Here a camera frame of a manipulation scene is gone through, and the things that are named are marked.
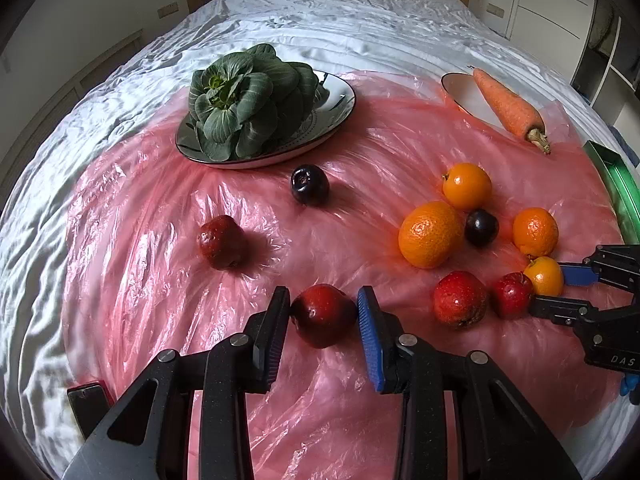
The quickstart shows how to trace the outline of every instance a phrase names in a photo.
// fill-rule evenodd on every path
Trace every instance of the orange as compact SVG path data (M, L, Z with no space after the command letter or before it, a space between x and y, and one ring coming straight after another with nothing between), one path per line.
M456 209L471 211L489 200L491 187L491 179L482 168L460 162L444 176L442 192Z
M548 256L558 243L558 224L546 210L529 207L513 219L513 244L529 258Z
M533 260L522 271L533 283L533 291L542 296L560 296L564 287L564 276L558 263L548 256Z
M414 209L398 231L402 256L421 269L439 266L462 240L462 222L455 209L445 202L429 202Z

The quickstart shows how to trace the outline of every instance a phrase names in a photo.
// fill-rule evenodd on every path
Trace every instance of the wall outlet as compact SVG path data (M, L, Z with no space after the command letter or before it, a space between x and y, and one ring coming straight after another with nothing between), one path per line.
M498 18L504 18L504 9L501 9L498 6L492 5L492 4L487 4L486 5L486 11L489 14L492 14L494 16L498 16Z
M0 64L5 74L11 73L11 65L9 64L9 58L7 56L2 56Z
M160 7L158 9L158 18L164 18L165 16L173 14L174 12L178 12L178 2L173 2L172 4Z

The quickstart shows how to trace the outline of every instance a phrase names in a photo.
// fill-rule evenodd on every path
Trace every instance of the silver bolt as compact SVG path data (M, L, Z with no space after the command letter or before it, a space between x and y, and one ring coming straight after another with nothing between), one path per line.
M229 342L231 346L242 346L246 345L249 342L249 336L247 334L233 334L231 338L229 338Z
M398 342L402 346L414 346L418 342L418 338L413 334L402 334L398 338Z
M471 360L477 365L485 365L489 362L487 355L479 350L476 350L471 354Z
M161 363L170 363L175 359L175 350L171 350L168 348L167 350L162 350L158 354L158 361Z

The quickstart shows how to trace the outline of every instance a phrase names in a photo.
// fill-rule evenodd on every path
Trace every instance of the pink plastic sheet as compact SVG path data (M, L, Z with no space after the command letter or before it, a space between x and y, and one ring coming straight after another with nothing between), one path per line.
M102 379L120 396L161 349L198 352L241 330L276 285L288 286L293 298L331 283L355 298L368 284L383 310L438 349L488 352L557 436L587 423L614 398L620 376L585 365L570 329L490 312L476 327L453 332L431 312L433 287L454 269L491 283L525 267L510 243L511 219L525 207L553 213L558 260L580 261L599 243L622 241L607 192L561 105L542 110L553 147L545 156L460 112L436 82L347 78L357 95L352 116L296 160L252 171L186 160L174 145L187 111L183 89L142 133L87 168L68 213L63 307L78 382ZM441 176L461 161L491 177L487 209L499 218L500 235L486 250L465 245L439 269L415 269L399 253L398 227L416 206L444 199ZM332 194L325 208L291 197L289 175L302 163L326 171ZM233 216L251 239L252 258L235 272L212 270L197 251L199 226L220 214ZM600 285L567 287L565 294L600 307L626 299ZM399 399L374 393L357 329L318 351L290 325L278 380L266 396L248 396L248 420L258 480L392 477Z

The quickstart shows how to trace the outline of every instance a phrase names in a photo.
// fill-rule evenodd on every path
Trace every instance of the bed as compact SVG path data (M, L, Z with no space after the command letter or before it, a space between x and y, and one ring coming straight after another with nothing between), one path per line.
M229 51L273 44L288 60L439 79L468 65L497 73L532 104L559 100L583 139L623 154L603 121L555 72L487 29L458 0L213 0L157 38L74 108L20 177L0 219L0 406L44 470L59 478L81 445L66 400L74 383L60 317L66 211L89 163L135 135L194 70ZM638 418L613 402L563 441L585 478ZM605 445L584 454L579 442Z

